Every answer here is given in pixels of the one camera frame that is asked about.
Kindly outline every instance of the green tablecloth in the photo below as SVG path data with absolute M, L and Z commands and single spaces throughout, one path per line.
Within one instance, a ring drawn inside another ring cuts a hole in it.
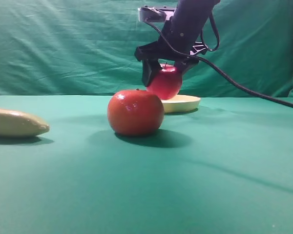
M 51 125 L 0 140 L 0 234 L 293 234 L 293 109 L 204 98 L 138 140 L 109 98 L 0 97 Z

